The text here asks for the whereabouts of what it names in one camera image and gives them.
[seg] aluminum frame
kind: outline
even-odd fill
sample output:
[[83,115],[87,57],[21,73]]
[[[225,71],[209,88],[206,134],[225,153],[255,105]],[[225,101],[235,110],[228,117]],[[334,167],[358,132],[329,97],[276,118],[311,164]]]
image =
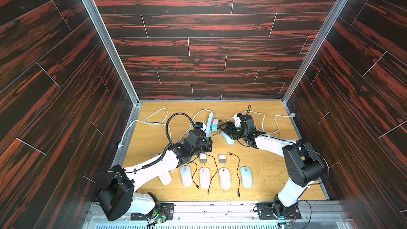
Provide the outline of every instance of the aluminum frame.
[[305,58],[302,64],[300,65],[297,74],[291,81],[290,87],[288,88],[288,90],[286,91],[282,98],[284,104],[287,104],[288,100],[290,99],[291,95],[293,94],[294,90],[299,84],[301,78],[305,74],[305,71],[308,69],[308,66],[311,64],[319,48],[321,47],[323,41],[325,40],[326,36],[333,27],[333,24],[335,23],[336,19],[338,18],[339,14],[341,13],[343,7],[347,2],[348,0],[336,0],[335,3],[333,4],[331,10],[328,13],[328,16],[326,17],[326,20],[322,24],[321,29],[318,31],[318,34],[314,42],[312,43],[310,49],[305,55]]
[[100,16],[99,10],[96,7],[94,0],[82,0],[84,3],[85,9],[88,12],[90,19],[92,20],[93,24],[95,25],[96,31],[99,33],[99,36],[104,44],[107,53],[109,54],[114,67],[116,68],[117,72],[119,73],[120,79],[122,80],[127,93],[130,96],[131,101],[134,105],[137,105],[139,102],[139,98],[135,92],[133,85],[131,84],[129,75],[126,72],[126,69],[120,59],[119,54],[113,44],[112,39],[110,38],[109,32]]

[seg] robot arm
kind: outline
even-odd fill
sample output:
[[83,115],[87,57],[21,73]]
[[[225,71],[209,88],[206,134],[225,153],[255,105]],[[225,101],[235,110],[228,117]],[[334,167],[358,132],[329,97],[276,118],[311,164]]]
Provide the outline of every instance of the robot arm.
[[234,119],[235,123],[227,122],[220,126],[225,139],[243,139],[253,148],[268,150],[284,157],[290,178],[274,197],[271,209],[277,218],[287,217],[297,209],[298,200],[307,187],[327,170],[326,164],[312,152],[312,145],[307,141],[284,140],[258,131],[249,114],[239,113],[234,116]]

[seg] black cable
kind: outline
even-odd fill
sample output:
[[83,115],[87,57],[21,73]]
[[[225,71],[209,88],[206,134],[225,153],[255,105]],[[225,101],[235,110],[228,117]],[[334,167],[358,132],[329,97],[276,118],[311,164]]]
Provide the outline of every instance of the black cable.
[[171,119],[172,119],[173,117],[177,116],[177,115],[184,115],[185,117],[187,117],[187,118],[189,119],[189,121],[191,121],[192,126],[195,125],[195,123],[194,123],[194,121],[191,119],[191,117],[188,116],[188,115],[185,114],[185,113],[175,113],[175,114],[172,114],[172,115],[170,116],[170,118],[168,118],[167,123],[165,123],[165,134],[167,135],[167,138],[168,138],[170,144],[173,144],[173,141],[171,140],[170,134],[168,133],[168,125],[170,124]]
[[309,205],[309,220],[308,220],[308,223],[303,228],[301,228],[301,229],[304,229],[305,227],[307,227],[309,225],[309,222],[311,222],[312,208],[311,208],[311,204],[308,201],[306,201],[306,200],[300,200],[300,201],[305,201]]
[[[218,165],[216,164],[216,158],[215,158],[214,156],[211,156],[211,157],[213,157],[213,160],[215,161],[216,173],[218,173]],[[211,178],[210,181],[209,181],[208,194],[209,194],[209,190],[210,190],[210,184],[212,183],[212,179],[213,179],[213,177],[215,177],[216,173],[212,176],[212,178]]]
[[212,135],[211,138],[214,137],[215,135],[219,134],[220,132],[222,132],[222,130],[220,130],[220,131],[217,132],[216,134]]
[[250,147],[250,145],[243,145],[241,142],[239,142],[240,143],[240,145],[242,145],[243,147]]
[[239,159],[239,162],[237,163],[237,170],[236,170],[236,174],[237,174],[237,178],[239,179],[239,187],[237,188],[237,196],[238,196],[238,197],[240,197],[240,192],[239,192],[239,190],[240,190],[240,178],[239,178],[239,165],[240,165],[240,158],[239,158],[237,155],[233,154],[232,152],[228,152],[228,154],[229,154],[229,155],[234,155],[234,156],[236,156],[236,157],[237,157],[237,159]]
[[195,169],[195,172],[194,172],[194,174],[192,175],[192,182],[195,184],[195,186],[199,189],[199,186],[198,186],[198,184],[196,184],[196,182],[194,181],[194,176],[195,176],[195,173],[197,172],[197,170],[198,170],[198,165],[194,162],[194,161],[191,161],[192,163],[194,163],[196,166],[197,166],[197,168]]
[[146,168],[148,168],[148,167],[150,167],[150,166],[153,166],[153,165],[155,165],[156,163],[160,162],[160,161],[164,158],[165,153],[167,153],[168,148],[170,147],[171,144],[173,144],[173,141],[171,140],[170,134],[168,133],[168,125],[170,124],[171,119],[172,119],[174,116],[177,116],[177,115],[184,115],[185,117],[187,117],[187,118],[189,119],[189,121],[191,121],[191,124],[192,124],[193,126],[195,125],[195,124],[194,124],[194,121],[191,119],[191,117],[188,116],[188,115],[185,114],[185,113],[175,113],[175,114],[172,114],[171,117],[167,120],[167,123],[165,123],[165,134],[167,135],[167,138],[168,138],[168,140],[169,140],[170,143],[169,143],[167,146],[165,146],[164,151],[162,152],[161,156],[160,156],[157,160],[155,160],[155,161],[153,161],[153,162],[151,162],[151,163],[149,163],[149,164],[147,164],[147,165],[144,165],[143,167],[141,167],[141,169],[146,169]]

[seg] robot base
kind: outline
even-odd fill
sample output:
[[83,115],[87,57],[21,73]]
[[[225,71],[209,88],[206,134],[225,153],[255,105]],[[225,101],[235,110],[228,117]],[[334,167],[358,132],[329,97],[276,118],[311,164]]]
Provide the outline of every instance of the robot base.
[[[273,202],[258,202],[256,203],[255,209],[257,209],[258,217],[260,220],[275,220],[276,218],[279,219],[273,213]],[[291,212],[287,217],[282,219],[294,219],[294,216],[297,219],[301,219],[301,213],[300,210],[298,209],[297,204],[294,205]]]

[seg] computer mouse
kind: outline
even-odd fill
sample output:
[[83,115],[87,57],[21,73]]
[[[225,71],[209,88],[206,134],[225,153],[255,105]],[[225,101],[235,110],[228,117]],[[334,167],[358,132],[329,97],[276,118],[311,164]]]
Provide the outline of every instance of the computer mouse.
[[207,167],[202,167],[199,170],[199,186],[203,189],[208,189],[210,184],[210,171]]
[[242,175],[242,185],[245,188],[251,188],[253,186],[253,176],[250,168],[243,166],[240,168],[240,174]]
[[184,165],[180,168],[181,180],[184,187],[192,185],[191,167]]
[[168,171],[165,171],[165,172],[163,172],[163,173],[161,173],[160,175],[158,175],[158,178],[160,179],[160,181],[161,181],[161,183],[163,184],[163,185],[168,185],[169,183],[171,183],[171,181],[173,180],[173,178],[171,178],[171,175],[170,175],[170,173],[168,172]]
[[221,188],[228,190],[231,187],[230,171],[227,168],[221,168],[219,170],[219,177],[221,178]]

